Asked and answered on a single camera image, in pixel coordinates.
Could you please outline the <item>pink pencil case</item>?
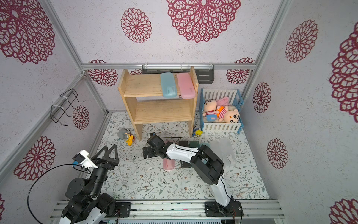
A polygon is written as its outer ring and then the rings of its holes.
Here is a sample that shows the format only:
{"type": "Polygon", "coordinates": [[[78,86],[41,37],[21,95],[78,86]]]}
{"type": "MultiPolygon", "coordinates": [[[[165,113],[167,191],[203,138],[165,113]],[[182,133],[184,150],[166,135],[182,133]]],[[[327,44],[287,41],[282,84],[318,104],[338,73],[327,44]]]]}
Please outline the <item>pink pencil case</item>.
{"type": "Polygon", "coordinates": [[[177,80],[180,89],[180,97],[182,99],[193,99],[196,94],[190,74],[179,73],[177,75],[177,80]]]}
{"type": "Polygon", "coordinates": [[[174,170],[175,169],[175,160],[163,159],[163,169],[166,171],[174,170]]]}

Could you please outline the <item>dark grey pencil case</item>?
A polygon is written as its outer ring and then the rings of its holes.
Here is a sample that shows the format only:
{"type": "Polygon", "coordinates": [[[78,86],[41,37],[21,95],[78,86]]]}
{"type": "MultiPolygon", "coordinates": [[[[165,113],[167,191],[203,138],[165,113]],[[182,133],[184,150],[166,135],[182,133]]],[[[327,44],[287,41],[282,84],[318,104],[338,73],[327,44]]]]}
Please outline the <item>dark grey pencil case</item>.
{"type": "MultiPolygon", "coordinates": [[[[184,146],[184,147],[189,147],[189,142],[188,141],[179,141],[179,145],[184,146]]],[[[184,161],[181,161],[180,165],[181,165],[182,169],[188,169],[188,168],[192,167],[190,163],[184,162],[184,161]]]]}

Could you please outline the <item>dark green pencil case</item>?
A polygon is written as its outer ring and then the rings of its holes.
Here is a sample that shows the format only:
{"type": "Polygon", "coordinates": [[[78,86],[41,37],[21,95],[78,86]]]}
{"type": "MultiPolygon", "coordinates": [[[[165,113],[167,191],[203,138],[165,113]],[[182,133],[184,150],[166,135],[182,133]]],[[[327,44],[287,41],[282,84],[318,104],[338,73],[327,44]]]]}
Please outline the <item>dark green pencil case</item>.
{"type": "Polygon", "coordinates": [[[189,147],[190,148],[199,148],[200,147],[200,143],[198,141],[190,141],[189,142],[189,147]]]}

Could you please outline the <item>light blue pencil case top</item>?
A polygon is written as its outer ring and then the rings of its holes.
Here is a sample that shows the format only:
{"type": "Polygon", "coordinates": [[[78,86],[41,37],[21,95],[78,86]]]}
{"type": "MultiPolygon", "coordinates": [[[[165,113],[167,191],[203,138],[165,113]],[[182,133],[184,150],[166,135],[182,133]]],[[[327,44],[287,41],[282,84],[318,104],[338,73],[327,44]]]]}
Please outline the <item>light blue pencil case top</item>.
{"type": "Polygon", "coordinates": [[[165,72],[160,75],[161,88],[163,97],[171,99],[177,97],[177,88],[174,79],[174,74],[171,72],[165,72]]]}

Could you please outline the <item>clear frosted pencil case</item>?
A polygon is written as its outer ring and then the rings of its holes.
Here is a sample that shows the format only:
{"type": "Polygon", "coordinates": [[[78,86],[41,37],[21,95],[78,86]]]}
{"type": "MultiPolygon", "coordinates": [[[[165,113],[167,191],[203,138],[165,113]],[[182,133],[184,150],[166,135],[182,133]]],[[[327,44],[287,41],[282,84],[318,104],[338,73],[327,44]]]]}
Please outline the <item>clear frosted pencil case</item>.
{"type": "Polygon", "coordinates": [[[219,140],[221,153],[222,153],[222,161],[225,166],[232,167],[236,163],[235,151],[232,146],[232,143],[229,138],[221,138],[219,140]]]}

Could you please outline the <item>teal pencil case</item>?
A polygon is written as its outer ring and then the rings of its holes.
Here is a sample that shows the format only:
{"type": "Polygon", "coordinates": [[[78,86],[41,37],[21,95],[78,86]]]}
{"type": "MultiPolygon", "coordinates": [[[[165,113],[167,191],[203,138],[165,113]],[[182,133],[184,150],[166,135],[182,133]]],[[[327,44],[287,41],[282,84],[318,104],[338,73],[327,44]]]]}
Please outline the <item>teal pencil case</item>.
{"type": "Polygon", "coordinates": [[[210,147],[210,144],[209,144],[209,143],[206,143],[206,142],[203,142],[203,143],[200,143],[200,147],[201,147],[201,146],[210,147]]]}

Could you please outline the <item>clear pencil case with label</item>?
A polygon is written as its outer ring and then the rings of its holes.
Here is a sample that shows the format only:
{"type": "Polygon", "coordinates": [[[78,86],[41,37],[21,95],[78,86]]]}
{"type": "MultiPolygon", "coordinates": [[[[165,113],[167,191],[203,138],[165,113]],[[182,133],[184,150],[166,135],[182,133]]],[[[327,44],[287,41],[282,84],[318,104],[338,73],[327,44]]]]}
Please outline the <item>clear pencil case with label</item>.
{"type": "Polygon", "coordinates": [[[223,154],[222,154],[222,145],[219,143],[219,141],[210,141],[210,149],[222,160],[223,154]]]}

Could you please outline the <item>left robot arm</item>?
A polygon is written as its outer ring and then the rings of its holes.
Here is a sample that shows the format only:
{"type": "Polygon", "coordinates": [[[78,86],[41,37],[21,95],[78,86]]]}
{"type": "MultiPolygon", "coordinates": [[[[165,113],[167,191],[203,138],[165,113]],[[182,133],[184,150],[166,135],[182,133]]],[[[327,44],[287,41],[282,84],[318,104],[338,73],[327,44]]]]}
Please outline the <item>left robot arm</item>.
{"type": "Polygon", "coordinates": [[[62,211],[60,224],[99,224],[105,217],[116,214],[116,200],[102,194],[101,189],[108,171],[119,164],[117,145],[103,147],[91,159],[89,155],[81,150],[73,157],[81,167],[93,170],[88,179],[75,178],[69,183],[65,193],[69,202],[62,211]]]}

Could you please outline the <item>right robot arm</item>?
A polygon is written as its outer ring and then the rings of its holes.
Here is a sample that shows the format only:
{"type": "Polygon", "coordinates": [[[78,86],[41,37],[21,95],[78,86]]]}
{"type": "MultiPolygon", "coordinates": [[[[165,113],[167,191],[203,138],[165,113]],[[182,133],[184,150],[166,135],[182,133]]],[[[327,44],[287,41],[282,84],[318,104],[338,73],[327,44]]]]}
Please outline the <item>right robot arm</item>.
{"type": "Polygon", "coordinates": [[[226,189],[224,163],[208,146],[185,147],[176,142],[164,142],[155,133],[151,133],[147,143],[149,146],[143,148],[143,158],[160,157],[189,163],[200,179],[211,186],[217,205],[228,207],[235,201],[226,189]]]}

